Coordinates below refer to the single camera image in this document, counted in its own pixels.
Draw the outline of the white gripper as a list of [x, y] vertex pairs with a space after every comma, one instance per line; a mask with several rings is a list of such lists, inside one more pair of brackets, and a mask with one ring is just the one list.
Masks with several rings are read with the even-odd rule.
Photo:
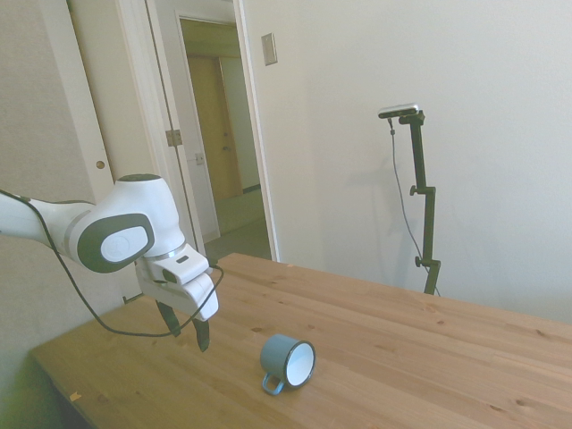
[[173, 309], [194, 315], [198, 347], [207, 351], [210, 327], [207, 321], [218, 310], [218, 299], [211, 269], [205, 258], [174, 257], [151, 261], [141, 258], [136, 263], [136, 274], [142, 292], [156, 300], [157, 308], [170, 334], [181, 334], [181, 325]]

